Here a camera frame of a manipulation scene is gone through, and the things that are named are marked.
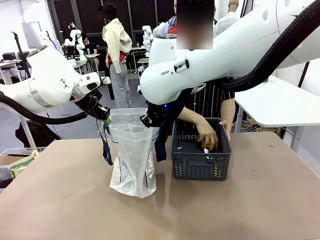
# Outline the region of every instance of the clear plastic bag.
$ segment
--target clear plastic bag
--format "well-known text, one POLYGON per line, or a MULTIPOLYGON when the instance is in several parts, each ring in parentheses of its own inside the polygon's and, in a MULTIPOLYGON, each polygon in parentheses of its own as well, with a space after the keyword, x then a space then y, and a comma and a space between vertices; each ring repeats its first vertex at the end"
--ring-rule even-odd
POLYGON ((144 126, 140 117, 146 112, 146 108, 111 110, 107 133, 118 149, 110 187, 139 198, 152 195, 157 188, 151 149, 159 128, 144 126))

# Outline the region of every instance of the person in background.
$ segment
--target person in background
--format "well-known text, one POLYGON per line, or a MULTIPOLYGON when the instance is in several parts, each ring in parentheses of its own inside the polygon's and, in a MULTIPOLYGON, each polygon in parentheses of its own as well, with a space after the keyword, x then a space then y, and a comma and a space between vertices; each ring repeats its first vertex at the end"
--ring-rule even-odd
POLYGON ((240 20, 240 17, 237 16, 236 10, 239 6, 239 0, 229 0, 229 12, 226 16, 220 18, 215 25, 213 36, 216 37, 219 34, 223 33, 225 30, 230 28, 233 24, 240 20))
POLYGON ((216 11, 217 11, 217 8, 214 7, 214 10, 213 10, 213 29, 214 29, 214 27, 216 26, 216 24, 217 24, 217 22, 218 22, 218 21, 215 19, 216 11))
POLYGON ((159 17, 158 19, 159 25, 156 26, 152 31, 153 37, 156 37, 157 35, 159 35, 159 30, 163 27, 164 24, 166 24, 167 21, 168 19, 166 17, 163 17, 163 16, 159 17))
MULTIPOLYGON (((83 49, 84 54, 97 54, 98 53, 97 44, 95 44, 92 41, 89 41, 86 33, 82 33, 82 40, 84 43, 84 49, 83 49)), ((96 65, 99 67, 98 58, 95 58, 94 60, 96 62, 96 65)))
POLYGON ((108 21, 103 27, 102 38, 108 46, 105 64, 110 69, 116 106, 119 109, 131 108, 126 56, 132 49, 132 40, 117 18, 118 9, 114 4, 105 2, 98 10, 108 21))
MULTIPOLYGON (((174 0, 174 12, 177 14, 177 0, 174 0)), ((177 18, 172 17, 160 30, 162 34, 177 33, 177 18)), ((218 147, 218 137, 215 130, 205 118, 221 118, 230 139, 232 123, 236 113, 235 93, 218 88, 207 83, 204 89, 190 95, 178 119, 193 123, 200 135, 199 142, 210 145, 210 151, 218 147)))

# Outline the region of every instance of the basket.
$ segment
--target basket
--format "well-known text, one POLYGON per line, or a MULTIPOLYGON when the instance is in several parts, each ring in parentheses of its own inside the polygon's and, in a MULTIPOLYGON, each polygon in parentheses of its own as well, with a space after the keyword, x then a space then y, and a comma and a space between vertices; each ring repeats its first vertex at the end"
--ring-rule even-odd
POLYGON ((204 153, 197 142, 199 133, 195 125, 176 120, 172 132, 172 165, 176 179, 226 180, 232 153, 226 130, 220 118, 206 118, 219 140, 218 150, 204 153))

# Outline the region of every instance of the person's hand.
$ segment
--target person's hand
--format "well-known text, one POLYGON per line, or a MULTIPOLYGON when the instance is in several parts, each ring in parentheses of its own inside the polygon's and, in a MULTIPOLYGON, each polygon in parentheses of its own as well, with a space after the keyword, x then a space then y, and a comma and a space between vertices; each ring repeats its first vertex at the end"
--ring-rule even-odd
POLYGON ((107 68, 109 68, 109 53, 106 54, 105 65, 107 68))
POLYGON ((211 127, 211 125, 207 122, 204 117, 201 117, 195 124, 200 137, 198 142, 202 143, 204 141, 205 145, 209 146, 209 151, 212 152, 213 150, 218 149, 218 137, 215 130, 211 127))
POLYGON ((229 139, 229 141, 230 141, 230 131, 229 131, 229 126, 228 126, 227 121, 221 121, 221 122, 219 122, 219 124, 220 124, 221 126, 224 126, 225 131, 226 131, 226 135, 227 135, 227 137, 228 137, 228 139, 229 139))

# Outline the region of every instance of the black bag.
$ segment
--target black bag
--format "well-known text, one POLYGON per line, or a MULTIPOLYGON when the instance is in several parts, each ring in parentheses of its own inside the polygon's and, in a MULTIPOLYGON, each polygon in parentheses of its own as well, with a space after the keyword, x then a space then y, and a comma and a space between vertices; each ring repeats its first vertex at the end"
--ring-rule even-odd
MULTIPOLYGON (((61 140, 47 125, 35 121, 26 121, 30 129, 32 138, 37 147, 47 147, 54 140, 61 140)), ((15 130, 15 136, 24 144, 25 148, 30 148, 26 133, 20 122, 19 128, 15 130)))

